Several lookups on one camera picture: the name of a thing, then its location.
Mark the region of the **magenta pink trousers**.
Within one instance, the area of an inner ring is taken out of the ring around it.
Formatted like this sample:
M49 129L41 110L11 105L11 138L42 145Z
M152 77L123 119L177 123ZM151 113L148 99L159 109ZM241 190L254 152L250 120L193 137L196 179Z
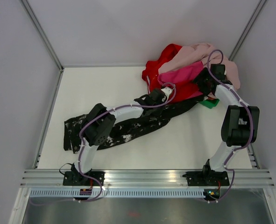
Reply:
M198 61L175 71L161 73L158 75L157 80L159 84L186 84L193 81L193 79L201 72L203 68L203 63Z

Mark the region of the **black white-splattered trousers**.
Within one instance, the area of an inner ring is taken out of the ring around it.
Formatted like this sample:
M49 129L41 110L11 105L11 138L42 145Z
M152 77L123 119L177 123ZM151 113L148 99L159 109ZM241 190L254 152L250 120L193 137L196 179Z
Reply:
M160 115L150 115L144 118L132 119L120 122L112 128L106 141L99 146L98 150L118 146L139 137L157 131L166 126L173 117L179 116L198 103L196 98L187 99L170 105L165 105ZM79 132L87 123L87 114L70 118L64 122L63 149L72 151L74 154L80 150L81 139Z

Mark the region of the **red trousers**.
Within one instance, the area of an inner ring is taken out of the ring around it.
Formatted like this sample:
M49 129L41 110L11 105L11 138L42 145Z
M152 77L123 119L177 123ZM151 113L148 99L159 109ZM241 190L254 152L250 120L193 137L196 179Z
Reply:
M147 61L142 79L148 91L161 88L164 83L176 86L172 103L201 96L198 86L192 81L203 70L202 59L206 57L207 47L196 44L191 46L168 45L156 61Z

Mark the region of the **light pink trousers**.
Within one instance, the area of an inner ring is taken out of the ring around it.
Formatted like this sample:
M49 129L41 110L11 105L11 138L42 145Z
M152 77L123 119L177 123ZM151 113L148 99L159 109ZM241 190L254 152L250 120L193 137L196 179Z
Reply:
M179 52L169 61L164 63L158 73L162 74L169 71L176 71L195 62L201 61L203 66L221 62L226 67L226 77L238 90L241 86L237 65L230 61L220 52L213 52L216 48L210 43L196 43L189 46L183 46Z

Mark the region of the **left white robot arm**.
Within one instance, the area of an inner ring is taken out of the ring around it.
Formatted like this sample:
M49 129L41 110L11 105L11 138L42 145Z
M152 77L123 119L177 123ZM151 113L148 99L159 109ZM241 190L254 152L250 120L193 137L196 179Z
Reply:
M175 96L176 86L167 83L161 89L155 88L150 94L136 98L129 104L117 107L96 104L88 113L87 122L79 132L81 139L79 156L71 168L74 181L79 185L86 185L89 182L89 172L96 151L106 141L114 125L152 114L158 115Z

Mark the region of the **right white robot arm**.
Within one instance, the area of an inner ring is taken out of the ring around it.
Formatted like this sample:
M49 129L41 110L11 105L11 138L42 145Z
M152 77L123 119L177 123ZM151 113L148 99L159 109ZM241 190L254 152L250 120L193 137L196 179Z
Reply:
M229 170L232 158L255 142L258 132L259 108L250 106L238 95L225 72L225 65L212 64L193 80L202 93L214 94L227 107L221 126L222 143L201 173L201 179L207 185L216 182L218 175Z

